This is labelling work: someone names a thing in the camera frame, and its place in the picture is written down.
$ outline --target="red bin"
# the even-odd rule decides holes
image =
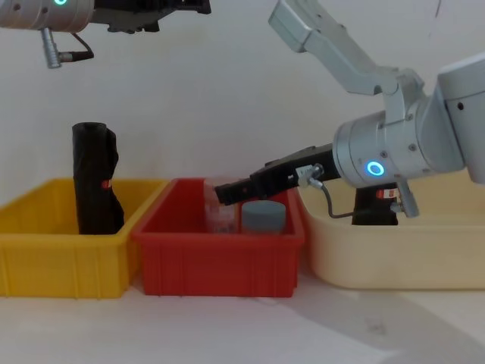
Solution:
[[[133,231],[145,294],[291,297],[305,242],[296,192],[272,199],[286,205],[280,235],[210,234],[203,186],[201,178],[173,180]]]

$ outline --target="black cable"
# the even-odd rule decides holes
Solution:
[[[331,218],[352,218],[356,215],[366,215],[370,214],[371,211],[369,210],[362,210],[362,211],[355,211],[355,212],[347,212],[346,214],[341,214],[341,215],[335,215],[333,213],[333,203],[332,203],[332,197],[330,195],[330,192],[328,189],[325,187],[325,184],[322,183],[321,185],[321,190],[325,194],[325,197],[327,199],[327,206],[328,206],[328,215]]]
[[[325,194],[325,197],[327,198],[327,206],[328,206],[328,215],[331,218],[350,218],[354,216],[354,212],[347,212],[346,214],[341,214],[341,215],[335,215],[333,213],[333,203],[332,203],[332,197],[330,196],[330,192],[328,192],[328,189],[325,187],[324,184],[321,185],[321,190]]]
[[[86,59],[94,58],[94,52],[92,51],[91,47],[89,47],[88,43],[84,42],[84,40],[78,36],[76,33],[71,33],[71,35],[81,43],[86,51],[82,52],[61,52],[59,55],[61,57],[62,62],[78,62],[78,61],[85,61]]]
[[[91,53],[91,54],[94,56],[94,52],[92,51],[91,47],[89,46],[89,44],[88,44],[88,43],[84,42],[84,39],[83,39],[83,38],[81,38],[80,36],[78,36],[76,33],[71,33],[71,35],[72,35],[74,38],[76,38],[76,39],[77,39],[77,41],[78,41],[79,43],[81,43],[81,44],[84,46],[84,48],[86,48],[86,49],[87,49],[87,51],[88,51],[89,53]]]

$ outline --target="plastic bin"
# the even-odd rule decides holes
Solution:
[[[0,295],[120,297],[139,268],[130,231],[166,185],[115,180],[126,221],[116,235],[78,235],[72,179],[51,180],[0,209]]]
[[[281,235],[210,234],[203,183],[203,179],[172,181],[134,229],[142,247],[145,293],[291,297],[305,240],[297,195],[292,191],[274,199],[287,207]]]
[[[485,187],[466,171],[410,184],[421,216],[399,214],[399,226],[332,220],[323,193],[300,190],[314,273],[354,289],[485,289]],[[352,211],[355,190],[342,180],[327,185],[336,213]]]

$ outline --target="black bag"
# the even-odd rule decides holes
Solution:
[[[116,135],[105,124],[76,124],[73,145],[79,232],[116,234],[124,225],[124,211],[111,186],[118,163]]]

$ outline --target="table surface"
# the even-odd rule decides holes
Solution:
[[[6,364],[484,364],[485,293],[0,300]]]

